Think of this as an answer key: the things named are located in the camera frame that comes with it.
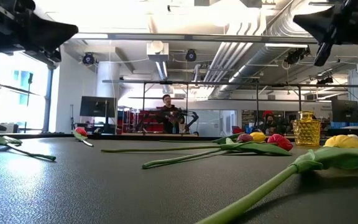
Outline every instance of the yellow tulip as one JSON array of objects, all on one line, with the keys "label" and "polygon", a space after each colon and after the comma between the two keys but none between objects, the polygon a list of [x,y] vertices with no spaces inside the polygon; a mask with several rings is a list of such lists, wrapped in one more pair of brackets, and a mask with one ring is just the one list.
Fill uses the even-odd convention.
[{"label": "yellow tulip", "polygon": [[261,132],[250,133],[255,142],[262,142],[266,140],[266,135]]},{"label": "yellow tulip", "polygon": [[341,148],[358,148],[358,139],[346,135],[329,138],[324,146]]}]

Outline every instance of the ceiling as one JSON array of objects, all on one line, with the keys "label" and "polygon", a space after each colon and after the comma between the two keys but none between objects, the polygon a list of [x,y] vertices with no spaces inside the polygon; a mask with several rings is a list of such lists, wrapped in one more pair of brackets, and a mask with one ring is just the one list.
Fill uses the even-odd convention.
[{"label": "ceiling", "polygon": [[[77,1],[57,0],[35,0],[37,4],[36,13],[44,19],[55,20],[76,24],[80,32],[128,32],[128,33],[154,33],[154,34],[227,34],[229,25],[226,21],[236,20],[239,17],[244,20],[247,15],[246,8],[240,0],[222,0],[211,6],[195,6],[195,0],[126,0],[108,1],[93,0],[92,4],[78,4]],[[224,7],[225,2],[230,2],[231,7]],[[269,21],[289,0],[276,0],[273,9],[264,9],[266,21]],[[85,52],[94,52],[99,61],[131,61],[121,66],[121,76],[131,79],[139,79],[138,74],[151,74],[151,79],[158,79],[155,62],[146,60],[146,45],[148,41],[143,40],[76,40],[71,39],[64,44],[64,49],[74,58],[80,61]],[[192,69],[197,63],[210,65],[216,55],[219,42],[190,42],[190,41],[168,41],[170,49],[170,60],[167,62],[168,77],[174,80],[191,80]],[[229,72],[222,79],[223,82],[243,66],[262,47],[263,44],[253,44],[252,47],[234,65],[233,72]],[[195,49],[197,53],[196,62],[186,62],[185,54],[189,49]],[[277,58],[270,66],[261,67],[263,76],[261,83],[306,83],[311,79],[320,78],[317,74],[335,68],[337,74],[347,74],[348,69],[355,67],[358,61],[358,46],[337,46],[333,47],[331,57],[323,67],[311,66],[313,55],[318,49],[317,45],[310,45],[311,55],[297,65],[289,69],[283,68],[285,55]]]}]

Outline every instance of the ventilation duct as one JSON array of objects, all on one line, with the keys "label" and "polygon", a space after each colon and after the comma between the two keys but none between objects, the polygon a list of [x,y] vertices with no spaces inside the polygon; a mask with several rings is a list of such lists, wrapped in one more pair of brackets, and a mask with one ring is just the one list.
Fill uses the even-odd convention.
[{"label": "ventilation duct", "polygon": [[[155,62],[160,80],[167,80],[168,73],[166,61],[169,59],[168,44],[161,41],[147,43],[147,56],[150,60]],[[169,85],[162,85],[162,90],[164,94],[170,93]]]},{"label": "ventilation duct", "polygon": [[[271,36],[295,36],[295,37],[310,37],[309,33],[303,30],[300,26],[292,22],[295,14],[302,14],[300,9],[307,9],[309,1],[294,0],[290,3],[283,14],[273,23],[273,25],[266,31],[266,35]],[[288,48],[283,47],[266,47],[263,46],[245,65],[243,65],[230,79],[230,82],[244,82],[247,78],[254,76],[261,71],[261,67],[247,66],[250,65],[267,65],[272,63],[276,58],[284,54]],[[237,89],[238,85],[223,85],[216,88],[213,96],[216,98],[228,98],[230,93]]]}]

